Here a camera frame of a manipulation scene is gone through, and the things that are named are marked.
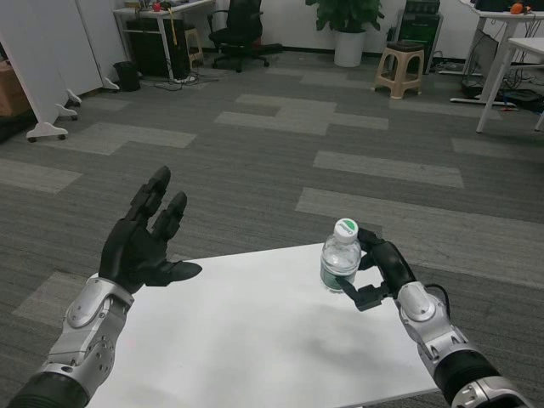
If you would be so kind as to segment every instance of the trash can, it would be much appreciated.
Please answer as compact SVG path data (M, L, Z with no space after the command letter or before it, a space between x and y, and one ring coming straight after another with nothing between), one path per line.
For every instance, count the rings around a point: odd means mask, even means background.
M117 62L113 67L119 76L122 91L132 92L139 89L138 69L136 69L136 65L133 62Z

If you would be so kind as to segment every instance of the beige stool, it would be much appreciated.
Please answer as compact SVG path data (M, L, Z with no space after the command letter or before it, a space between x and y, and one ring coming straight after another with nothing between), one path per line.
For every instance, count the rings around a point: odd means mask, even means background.
M202 52L201 38L198 36L198 30L193 25L189 25L188 27L186 25L185 27L188 28L185 30L185 41L187 42L187 54L189 55L190 69L192 70L193 62L197 60L204 62L204 53ZM190 52L189 39L191 37L193 37L195 40L196 48L198 48L198 51L194 54Z
M396 69L384 72L383 67L389 55L393 55L397 59ZM388 87L391 89L392 99L402 99L405 90L411 88L416 88L417 94L421 94L424 57L425 53L421 44L407 41L391 42L383 52L372 90L375 91L378 86ZM408 64L412 58L419 58L417 75L407 72Z

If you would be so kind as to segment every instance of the desk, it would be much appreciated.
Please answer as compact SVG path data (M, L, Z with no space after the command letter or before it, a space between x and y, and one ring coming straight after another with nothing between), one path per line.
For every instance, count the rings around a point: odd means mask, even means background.
M186 4L182 4L180 6L172 7L172 13L174 14L174 17L176 14L185 13L187 11L191 11L193 9L207 6L210 4L214 4L215 0L196 0L191 1ZM172 67L170 66L170 51L168 50L168 41L167 41L167 34L164 28L164 20L170 19L170 14L167 11L161 10L161 11L153 11L153 10L141 10L137 14L136 8L119 8L118 10L114 10L114 15L116 16L117 26L119 27L119 32L121 33L122 38L122 44L125 48L125 54L130 55L130 47L128 46L127 36L126 32L143 32L140 30L127 30L124 26L123 17L136 17L139 16L143 19L157 19L157 23L159 25L159 31L146 31L148 34L160 34L162 37L162 46L164 47L164 54L167 58L167 66L168 66L168 76L170 77L170 81L174 81L175 78L173 77ZM185 33L179 33L178 36L184 36Z
M391 299L361 313L323 288L321 248L196 260L195 279L142 288L88 407L338 408L437 390Z
M501 69L501 62L504 59L504 56L507 52L508 48L508 40L512 38L514 35L514 32L516 31L516 28L518 27L519 23L526 23L526 22L532 22L532 21L538 21L538 20L544 20L544 12L542 11L535 11L531 14L510 14L509 12L503 12L503 13L497 13L497 12L490 12L490 11L480 11L474 8L474 5L470 3L469 0L457 0L459 3L461 3L463 6L468 7L473 13L475 13L479 17L478 25L476 26L476 32L474 33L472 44L470 45L470 49L468 50L468 56L465 59L465 69L463 71L463 74L467 72L467 69L469 67L469 58L470 54L473 51L474 46L477 44L477 33L478 30L483 30L485 27L485 21L487 19L497 20L502 23L505 23L504 32L502 34L501 41L499 42L499 47L496 51L495 58L493 59L493 64L491 65L490 72L485 79L484 89L482 90L482 94L477 97L476 99L465 99L465 98L452 98L450 99L451 102L465 102L470 104L480 104L485 105L487 103L487 100L490 97L491 89L493 88L493 82L495 81L495 78Z
M502 60L501 67L496 76L495 81L493 82L493 88L490 91L490 96L485 104L484 111L482 116L479 119L478 127L476 127L476 132L482 133L484 131L485 123L487 122L487 116L490 113L490 110L493 106L493 101L495 100L497 92L502 84L502 78L504 77L506 71L510 68L512 64L512 59L516 50L523 51L525 53L543 56L544 55L544 38L510 38L508 40L508 49L507 53ZM544 115L541 115L540 120L535 126L535 130L539 130L542 122L544 121Z

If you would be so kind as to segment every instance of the robotic arm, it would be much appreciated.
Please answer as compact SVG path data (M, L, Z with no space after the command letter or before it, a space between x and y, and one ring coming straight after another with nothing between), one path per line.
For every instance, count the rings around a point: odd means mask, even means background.
M338 284L361 312L393 298L423 364L452 408L534 408L450 323L446 305L427 293L394 244L365 229L358 238L366 252L359 269L377 266L383 283L359 290L344 278L337 278Z
M116 341L127 319L133 294L143 285L168 286L201 272L195 263L166 260L167 242L179 229L187 204L178 193L157 217L152 231L149 218L159 209L170 180L167 167L159 169L131 202L125 218L108 236L98 277L87 281L68 308L63 331L42 368L15 395L8 408L83 408L110 375ZM379 287L359 290L337 278L360 311L393 298L399 317L446 401L454 408L535 408L450 323L446 305L427 293L399 250L360 229L366 255L359 269L377 266Z
M87 281L68 308L59 340L8 408L83 408L111 373L132 295L143 285L168 286L201 272L195 263L166 260L167 242L178 232L187 205L183 192L162 210L152 232L147 230L169 181L170 170L162 167L140 188L105 242L98 277Z

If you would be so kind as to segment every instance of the cardboard box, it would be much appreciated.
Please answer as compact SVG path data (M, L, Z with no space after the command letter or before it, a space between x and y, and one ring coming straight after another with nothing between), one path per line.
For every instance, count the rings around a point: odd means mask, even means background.
M0 62L0 116L17 116L30 108L13 67Z

